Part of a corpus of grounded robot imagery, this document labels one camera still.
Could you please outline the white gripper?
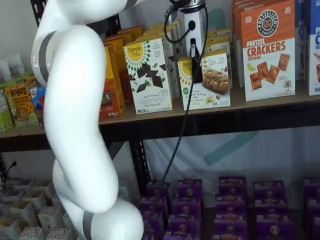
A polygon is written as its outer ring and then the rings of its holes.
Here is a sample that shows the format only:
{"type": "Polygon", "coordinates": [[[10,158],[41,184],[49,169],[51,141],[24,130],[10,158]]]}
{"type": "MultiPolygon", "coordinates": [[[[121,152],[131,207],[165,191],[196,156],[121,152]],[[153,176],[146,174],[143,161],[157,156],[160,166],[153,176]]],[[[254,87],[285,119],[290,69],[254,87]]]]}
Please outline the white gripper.
{"type": "Polygon", "coordinates": [[[187,56],[191,57],[191,73],[192,83],[199,84],[203,81],[201,61],[202,56],[200,55],[203,50],[204,41],[206,39],[207,32],[207,17],[206,10],[200,9],[199,11],[184,14],[184,26],[188,29],[189,22],[194,21],[195,29],[190,30],[185,37],[186,52],[187,56]],[[197,51],[193,53],[191,51],[191,39],[195,40],[195,46],[197,51]]]}

